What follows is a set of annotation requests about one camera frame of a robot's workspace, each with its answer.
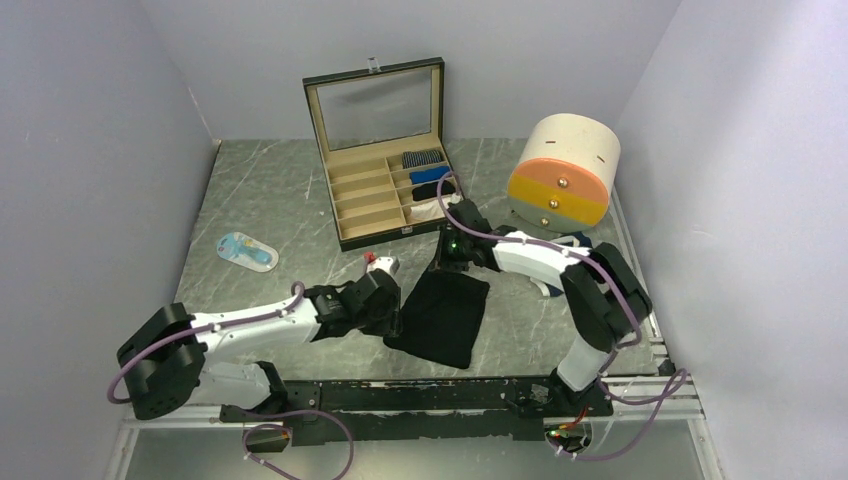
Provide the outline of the black underwear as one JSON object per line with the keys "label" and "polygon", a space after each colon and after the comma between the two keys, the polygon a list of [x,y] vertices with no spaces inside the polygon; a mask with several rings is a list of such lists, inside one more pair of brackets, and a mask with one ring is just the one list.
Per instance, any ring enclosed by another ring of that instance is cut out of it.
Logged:
{"label": "black underwear", "polygon": [[465,370],[484,318],[490,284],[442,270],[425,271],[400,310],[401,333],[385,346]]}

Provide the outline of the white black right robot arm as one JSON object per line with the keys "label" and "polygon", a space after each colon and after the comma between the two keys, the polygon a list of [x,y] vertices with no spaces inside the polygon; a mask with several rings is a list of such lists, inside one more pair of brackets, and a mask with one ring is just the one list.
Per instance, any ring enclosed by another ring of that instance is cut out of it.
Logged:
{"label": "white black right robot arm", "polygon": [[509,226],[494,229],[470,200],[445,204],[449,226],[440,233],[439,261],[465,269],[470,263],[495,272],[525,276],[561,292],[577,337],[554,370],[552,407],[572,415],[588,400],[588,390],[607,369],[613,353],[641,341],[641,324],[653,302],[614,245],[572,247],[532,237]]}

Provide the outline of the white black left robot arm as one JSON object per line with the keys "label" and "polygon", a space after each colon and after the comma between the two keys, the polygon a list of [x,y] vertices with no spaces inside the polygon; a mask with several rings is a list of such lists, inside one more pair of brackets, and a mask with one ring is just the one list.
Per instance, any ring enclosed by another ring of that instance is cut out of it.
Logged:
{"label": "white black left robot arm", "polygon": [[351,331],[392,337],[401,331],[399,261],[379,257],[363,275],[340,286],[301,282],[291,297],[224,313],[190,313],[183,304],[160,308],[118,350],[120,370],[107,399],[124,401],[138,420],[152,420],[185,405],[238,408],[272,420],[291,405],[276,367],[269,361],[236,364],[234,358],[267,346],[300,345],[342,338]]}

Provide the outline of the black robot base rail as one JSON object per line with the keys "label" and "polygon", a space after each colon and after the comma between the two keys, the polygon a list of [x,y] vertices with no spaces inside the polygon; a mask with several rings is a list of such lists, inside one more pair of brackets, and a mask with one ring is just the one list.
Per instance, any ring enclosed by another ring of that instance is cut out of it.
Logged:
{"label": "black robot base rail", "polygon": [[286,402],[242,412],[222,407],[228,424],[280,422],[296,446],[345,441],[338,418],[357,441],[509,437],[542,439],[544,431],[579,416],[609,417],[613,407],[600,388],[579,393],[554,376],[478,377],[398,381],[288,381]]}

